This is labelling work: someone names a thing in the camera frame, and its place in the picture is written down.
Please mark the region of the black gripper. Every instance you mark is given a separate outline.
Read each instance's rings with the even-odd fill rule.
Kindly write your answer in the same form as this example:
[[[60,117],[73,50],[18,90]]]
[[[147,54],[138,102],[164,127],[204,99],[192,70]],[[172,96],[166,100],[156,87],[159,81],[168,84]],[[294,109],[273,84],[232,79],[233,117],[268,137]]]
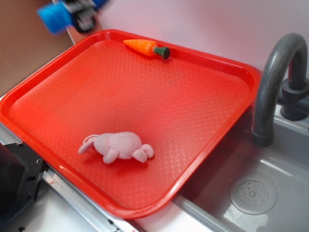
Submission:
[[[79,33],[88,33],[95,28],[95,16],[99,10],[108,7],[110,0],[61,0],[69,12],[72,25]]]

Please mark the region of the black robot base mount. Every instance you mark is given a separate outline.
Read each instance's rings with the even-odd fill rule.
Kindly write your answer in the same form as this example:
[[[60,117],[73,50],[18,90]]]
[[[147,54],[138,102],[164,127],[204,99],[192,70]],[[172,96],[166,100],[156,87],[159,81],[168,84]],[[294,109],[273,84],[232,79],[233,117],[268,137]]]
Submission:
[[[46,163],[22,141],[0,145],[0,230],[32,205]]]

